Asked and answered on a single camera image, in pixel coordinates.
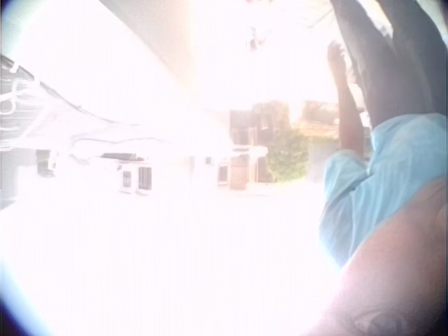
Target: leg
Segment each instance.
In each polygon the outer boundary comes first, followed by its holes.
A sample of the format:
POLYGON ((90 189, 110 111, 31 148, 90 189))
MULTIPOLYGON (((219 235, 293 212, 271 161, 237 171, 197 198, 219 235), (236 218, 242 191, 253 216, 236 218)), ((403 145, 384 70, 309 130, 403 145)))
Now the leg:
POLYGON ((377 0, 393 27, 398 57, 417 80, 427 112, 447 114, 448 49, 416 0, 377 0))
POLYGON ((421 113, 418 90, 410 84, 386 39, 357 0, 330 0, 358 74, 372 126, 396 116, 421 113))

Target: raised hand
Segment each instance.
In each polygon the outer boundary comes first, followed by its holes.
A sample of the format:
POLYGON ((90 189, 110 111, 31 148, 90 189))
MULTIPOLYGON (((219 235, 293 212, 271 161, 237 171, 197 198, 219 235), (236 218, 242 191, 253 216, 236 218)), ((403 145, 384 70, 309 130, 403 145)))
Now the raised hand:
POLYGON ((336 82, 347 81, 347 66, 344 60, 344 51, 337 42, 328 46, 328 64, 336 82))

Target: bright light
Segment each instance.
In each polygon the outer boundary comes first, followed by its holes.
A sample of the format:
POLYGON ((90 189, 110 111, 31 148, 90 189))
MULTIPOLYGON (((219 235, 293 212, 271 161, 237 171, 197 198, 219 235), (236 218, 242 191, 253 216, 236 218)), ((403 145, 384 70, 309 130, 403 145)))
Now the bright light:
POLYGON ((0 213, 2 265, 54 335, 299 335, 319 317, 336 273, 318 186, 134 197, 94 173, 28 178, 0 213))

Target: tree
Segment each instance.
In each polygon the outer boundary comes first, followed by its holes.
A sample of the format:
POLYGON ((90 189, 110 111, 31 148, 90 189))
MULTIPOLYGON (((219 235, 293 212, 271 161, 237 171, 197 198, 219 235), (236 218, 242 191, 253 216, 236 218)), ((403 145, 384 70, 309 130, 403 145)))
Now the tree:
POLYGON ((267 169, 276 182, 303 178, 308 172, 308 139, 297 129, 278 129, 266 156, 267 169))

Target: skin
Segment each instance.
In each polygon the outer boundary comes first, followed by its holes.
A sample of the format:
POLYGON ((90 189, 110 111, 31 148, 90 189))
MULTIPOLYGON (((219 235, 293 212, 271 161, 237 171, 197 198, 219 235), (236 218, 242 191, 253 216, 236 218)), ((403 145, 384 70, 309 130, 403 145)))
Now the skin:
POLYGON ((343 270, 307 336, 427 335, 446 308, 447 186, 437 180, 383 223, 343 270))
POLYGON ((341 46, 331 43, 328 63, 339 97, 339 141, 341 149, 349 149, 364 156, 364 128, 355 99, 347 81, 347 66, 341 46))

